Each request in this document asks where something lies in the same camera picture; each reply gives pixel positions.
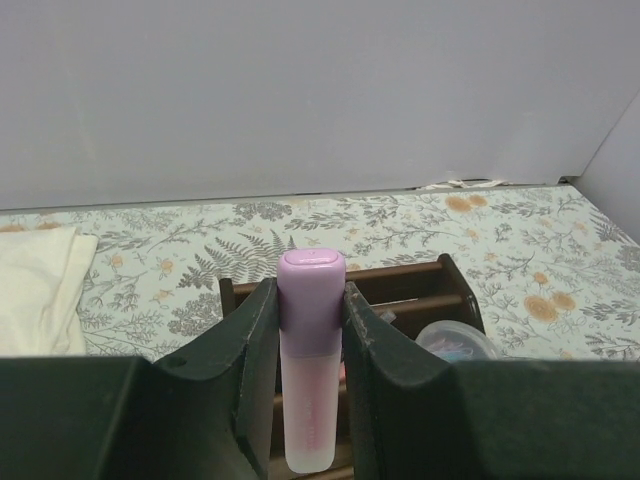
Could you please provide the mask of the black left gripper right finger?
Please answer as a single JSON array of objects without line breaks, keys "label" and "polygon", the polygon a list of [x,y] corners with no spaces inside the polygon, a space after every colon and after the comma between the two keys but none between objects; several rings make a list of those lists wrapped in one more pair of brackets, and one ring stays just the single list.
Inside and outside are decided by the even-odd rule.
[{"label": "black left gripper right finger", "polygon": [[353,284],[343,346],[359,479],[635,479],[634,362],[446,362]]}]

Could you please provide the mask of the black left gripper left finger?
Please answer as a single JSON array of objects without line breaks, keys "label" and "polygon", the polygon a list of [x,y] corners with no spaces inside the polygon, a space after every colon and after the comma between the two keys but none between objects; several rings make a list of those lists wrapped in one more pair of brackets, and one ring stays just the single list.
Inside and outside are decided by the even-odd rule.
[{"label": "black left gripper left finger", "polygon": [[231,314],[156,362],[5,359],[5,479],[263,479],[278,356],[266,279]]}]

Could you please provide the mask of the clear round clip container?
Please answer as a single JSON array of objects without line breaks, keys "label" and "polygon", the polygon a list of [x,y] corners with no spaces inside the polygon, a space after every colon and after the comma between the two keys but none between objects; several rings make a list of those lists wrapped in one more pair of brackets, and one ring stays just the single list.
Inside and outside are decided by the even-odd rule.
[{"label": "clear round clip container", "polygon": [[484,333],[458,321],[434,322],[420,331],[415,342],[449,363],[501,358],[498,348]]}]

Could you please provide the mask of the purple pink highlighter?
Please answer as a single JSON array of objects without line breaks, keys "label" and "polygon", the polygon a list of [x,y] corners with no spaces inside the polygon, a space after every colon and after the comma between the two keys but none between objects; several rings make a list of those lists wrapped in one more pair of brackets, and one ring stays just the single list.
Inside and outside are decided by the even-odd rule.
[{"label": "purple pink highlighter", "polygon": [[285,252],[277,266],[284,454],[297,474],[334,461],[346,262],[329,248]]}]

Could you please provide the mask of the brown wooden desk organizer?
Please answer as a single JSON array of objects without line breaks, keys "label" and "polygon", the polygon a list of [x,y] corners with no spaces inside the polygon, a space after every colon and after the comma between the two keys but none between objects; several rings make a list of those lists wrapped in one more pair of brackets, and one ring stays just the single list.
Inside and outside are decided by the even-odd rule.
[{"label": "brown wooden desk organizer", "polygon": [[[484,330],[477,299],[447,254],[435,261],[411,265],[351,271],[346,280],[353,282],[377,315],[390,311],[390,324],[414,339],[428,325],[455,320],[479,331]],[[314,474],[298,474],[289,469],[284,456],[284,425],[281,381],[276,381],[273,401],[273,427],[269,477],[271,479],[351,479],[353,460],[349,432],[349,405],[346,374],[340,374],[337,421],[337,445],[329,469]]]}]

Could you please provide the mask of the floral table mat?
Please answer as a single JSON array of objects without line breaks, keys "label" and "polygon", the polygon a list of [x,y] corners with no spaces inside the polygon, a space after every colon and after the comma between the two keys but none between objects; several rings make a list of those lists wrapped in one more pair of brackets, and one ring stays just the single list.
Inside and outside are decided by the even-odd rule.
[{"label": "floral table mat", "polygon": [[6,214],[6,232],[95,235],[79,313],[93,355],[158,359],[220,320],[218,282],[294,248],[351,271],[450,255],[508,357],[639,357],[639,247],[570,186]]}]

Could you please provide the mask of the white folded cloth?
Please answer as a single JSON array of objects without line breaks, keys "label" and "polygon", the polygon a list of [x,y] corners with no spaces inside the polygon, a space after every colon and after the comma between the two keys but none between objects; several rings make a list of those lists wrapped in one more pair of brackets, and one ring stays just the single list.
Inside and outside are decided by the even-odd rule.
[{"label": "white folded cloth", "polygon": [[1,356],[82,356],[77,312],[98,239],[74,227],[1,234]]}]

